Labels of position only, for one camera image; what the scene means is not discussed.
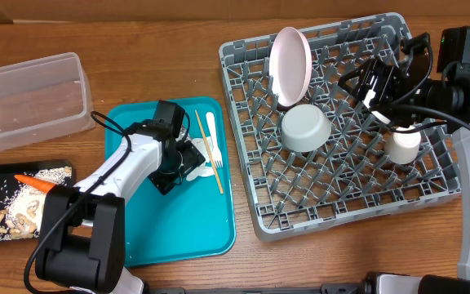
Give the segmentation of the white ceramic bowl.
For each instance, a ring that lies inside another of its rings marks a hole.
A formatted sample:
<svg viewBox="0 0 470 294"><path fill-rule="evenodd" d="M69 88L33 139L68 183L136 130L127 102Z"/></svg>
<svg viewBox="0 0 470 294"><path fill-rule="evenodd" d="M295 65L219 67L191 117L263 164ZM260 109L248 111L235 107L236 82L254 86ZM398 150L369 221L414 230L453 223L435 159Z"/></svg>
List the white ceramic bowl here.
<svg viewBox="0 0 470 294"><path fill-rule="evenodd" d="M366 94L365 99L362 101L364 106L382 123L389 124L391 120L377 110L373 110L373 99L376 93L373 90L369 90Z"/></svg>

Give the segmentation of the white napkin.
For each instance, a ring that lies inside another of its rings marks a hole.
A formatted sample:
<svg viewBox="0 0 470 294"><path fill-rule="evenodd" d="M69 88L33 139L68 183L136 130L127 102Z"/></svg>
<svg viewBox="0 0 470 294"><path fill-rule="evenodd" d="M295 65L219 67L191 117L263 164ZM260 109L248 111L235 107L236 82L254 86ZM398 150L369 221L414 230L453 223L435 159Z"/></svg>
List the white napkin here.
<svg viewBox="0 0 470 294"><path fill-rule="evenodd" d="M193 181L198 177L209 177L214 175L213 167L211 166L210 157L206 151L206 145L202 138L191 139L192 144L197 148L201 155L205 158L205 162L193 169L187 176L186 181Z"/></svg>

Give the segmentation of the white plastic fork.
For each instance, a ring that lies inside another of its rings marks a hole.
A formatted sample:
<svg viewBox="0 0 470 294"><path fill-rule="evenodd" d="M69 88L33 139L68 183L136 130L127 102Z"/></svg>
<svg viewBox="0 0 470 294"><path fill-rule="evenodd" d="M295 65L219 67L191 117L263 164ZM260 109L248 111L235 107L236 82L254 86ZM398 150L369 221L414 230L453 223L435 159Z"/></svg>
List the white plastic fork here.
<svg viewBox="0 0 470 294"><path fill-rule="evenodd" d="M220 168L223 166L222 153L219 150L217 129L215 124L215 115L212 112L206 113L206 123L211 135L212 145L212 155L214 159L215 166Z"/></svg>

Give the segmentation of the wooden chopstick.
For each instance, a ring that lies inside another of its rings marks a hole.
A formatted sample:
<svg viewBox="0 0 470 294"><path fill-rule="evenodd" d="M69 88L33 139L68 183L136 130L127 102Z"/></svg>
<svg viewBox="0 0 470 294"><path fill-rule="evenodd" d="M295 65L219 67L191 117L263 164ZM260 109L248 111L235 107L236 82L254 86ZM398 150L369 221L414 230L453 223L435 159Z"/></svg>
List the wooden chopstick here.
<svg viewBox="0 0 470 294"><path fill-rule="evenodd" d="M215 175L215 179L216 179L216 182L217 182L217 185L218 185L218 188L219 188L219 192L220 192L220 194L224 194L224 188L221 184L219 174L217 172L217 168L216 168L216 165L214 163L214 158L213 158L211 150L210 150L210 145L209 145L209 142L206 138L206 134L204 132L204 129L203 129L203 126L202 126L202 121L200 119L199 113L196 109L195 109L195 115L196 115L196 118L197 118L197 123L198 123L198 126L199 126L199 130L202 134L202 139L203 139L204 144L206 146L206 152L208 153L208 156L209 156L209 159L210 159L210 162L211 162L211 166L212 166L212 169L214 171L214 175Z"/></svg>

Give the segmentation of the white paper cup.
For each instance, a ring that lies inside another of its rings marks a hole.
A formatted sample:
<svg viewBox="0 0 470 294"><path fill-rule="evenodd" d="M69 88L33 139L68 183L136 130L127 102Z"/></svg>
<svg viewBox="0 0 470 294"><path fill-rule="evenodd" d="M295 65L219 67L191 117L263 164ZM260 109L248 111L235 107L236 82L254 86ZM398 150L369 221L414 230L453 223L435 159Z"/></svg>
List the white paper cup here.
<svg viewBox="0 0 470 294"><path fill-rule="evenodd" d="M420 133L401 133L401 131L411 131L415 127L397 127L395 132L388 138L384 146L384 152L389 160L395 164L408 164L413 162L419 152L419 145L422 140Z"/></svg>

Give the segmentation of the grey bowl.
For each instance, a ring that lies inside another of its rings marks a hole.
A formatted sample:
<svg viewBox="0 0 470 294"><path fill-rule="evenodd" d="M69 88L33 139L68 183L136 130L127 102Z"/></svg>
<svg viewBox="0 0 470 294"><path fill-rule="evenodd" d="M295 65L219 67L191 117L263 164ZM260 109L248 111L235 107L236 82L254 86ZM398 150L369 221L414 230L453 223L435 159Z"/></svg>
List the grey bowl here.
<svg viewBox="0 0 470 294"><path fill-rule="evenodd" d="M296 105L282 122L282 144L289 150L305 153L323 146L331 134L331 122L316 105Z"/></svg>

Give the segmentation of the white round plate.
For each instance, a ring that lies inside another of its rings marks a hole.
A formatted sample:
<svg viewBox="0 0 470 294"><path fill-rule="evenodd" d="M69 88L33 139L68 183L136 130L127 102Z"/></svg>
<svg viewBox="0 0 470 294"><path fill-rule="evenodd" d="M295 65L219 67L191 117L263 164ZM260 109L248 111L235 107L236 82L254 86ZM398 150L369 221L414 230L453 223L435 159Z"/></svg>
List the white round plate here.
<svg viewBox="0 0 470 294"><path fill-rule="evenodd" d="M311 79L312 55L308 40L299 30L285 27L277 34L268 72L279 105L291 107L304 97Z"/></svg>

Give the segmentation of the orange carrot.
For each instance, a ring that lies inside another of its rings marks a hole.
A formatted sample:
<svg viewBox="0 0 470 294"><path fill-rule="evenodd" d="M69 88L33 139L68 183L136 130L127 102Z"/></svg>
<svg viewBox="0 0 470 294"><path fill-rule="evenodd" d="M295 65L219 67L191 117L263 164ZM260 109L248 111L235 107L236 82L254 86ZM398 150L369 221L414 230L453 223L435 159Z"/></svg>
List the orange carrot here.
<svg viewBox="0 0 470 294"><path fill-rule="evenodd" d="M49 181L40 180L35 177L26 176L26 175L14 175L14 177L21 183L29 185L45 194L47 194L51 189L53 189L56 184Z"/></svg>

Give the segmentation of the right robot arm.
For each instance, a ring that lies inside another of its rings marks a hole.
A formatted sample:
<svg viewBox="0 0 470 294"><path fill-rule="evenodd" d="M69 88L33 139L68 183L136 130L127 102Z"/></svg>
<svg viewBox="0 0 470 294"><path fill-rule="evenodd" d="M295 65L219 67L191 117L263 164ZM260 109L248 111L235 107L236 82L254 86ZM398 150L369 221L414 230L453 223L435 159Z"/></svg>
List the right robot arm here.
<svg viewBox="0 0 470 294"><path fill-rule="evenodd" d="M415 277L369 272L360 293L470 293L470 26L445 29L438 56L428 33L401 40L406 61L388 65L371 57L338 85L395 133L446 125L460 171L463 237L457 275Z"/></svg>

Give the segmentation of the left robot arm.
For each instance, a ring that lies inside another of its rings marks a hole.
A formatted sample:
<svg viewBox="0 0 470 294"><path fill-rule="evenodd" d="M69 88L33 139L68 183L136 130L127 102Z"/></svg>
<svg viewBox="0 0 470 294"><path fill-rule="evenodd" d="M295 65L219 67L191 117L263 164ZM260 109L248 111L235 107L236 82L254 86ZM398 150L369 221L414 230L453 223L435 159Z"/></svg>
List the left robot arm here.
<svg viewBox="0 0 470 294"><path fill-rule="evenodd" d="M145 180L168 194L205 161L187 138L189 115L174 102L158 101L152 118L127 128L97 111L91 117L122 142L75 186L46 186L38 245L24 268L29 292L36 274L62 293L148 293L124 265L126 205Z"/></svg>

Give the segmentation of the grey dishwasher rack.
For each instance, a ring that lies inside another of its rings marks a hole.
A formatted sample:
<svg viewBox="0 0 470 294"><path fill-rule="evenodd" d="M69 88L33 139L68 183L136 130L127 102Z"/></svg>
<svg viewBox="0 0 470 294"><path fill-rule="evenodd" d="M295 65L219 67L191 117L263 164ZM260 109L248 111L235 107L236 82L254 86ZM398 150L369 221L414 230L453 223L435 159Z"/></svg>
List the grey dishwasher rack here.
<svg viewBox="0 0 470 294"><path fill-rule="evenodd" d="M219 61L228 116L257 237L276 241L367 218L449 202L460 194L459 168L443 126L422 131L416 159L392 163L388 131L338 87L338 79L378 56L400 63L410 37L396 12L304 29L313 58L303 101L330 120L328 141L296 153L282 144L286 111L268 74L274 36L224 43Z"/></svg>

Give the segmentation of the teal plastic tray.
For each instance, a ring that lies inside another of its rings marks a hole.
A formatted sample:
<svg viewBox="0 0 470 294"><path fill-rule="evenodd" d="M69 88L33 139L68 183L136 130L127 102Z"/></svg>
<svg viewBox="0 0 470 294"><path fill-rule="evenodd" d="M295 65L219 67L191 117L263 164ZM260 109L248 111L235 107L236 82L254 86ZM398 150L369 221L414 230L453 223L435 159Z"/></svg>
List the teal plastic tray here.
<svg viewBox="0 0 470 294"><path fill-rule="evenodd" d="M214 114L223 166L218 176L186 180L166 195L143 182L126 205L127 267L224 254L236 239L222 108L207 96L176 102L189 114L185 126L192 138L208 134L206 114Z"/></svg>

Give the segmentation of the clear plastic bin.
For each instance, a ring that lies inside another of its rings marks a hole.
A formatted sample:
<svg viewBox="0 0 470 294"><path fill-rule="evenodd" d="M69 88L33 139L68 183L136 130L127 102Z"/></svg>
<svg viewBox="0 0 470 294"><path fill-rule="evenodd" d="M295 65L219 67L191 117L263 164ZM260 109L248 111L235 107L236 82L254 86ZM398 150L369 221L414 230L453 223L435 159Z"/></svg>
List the clear plastic bin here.
<svg viewBox="0 0 470 294"><path fill-rule="evenodd" d="M92 129L93 109L73 52L0 67L0 151Z"/></svg>

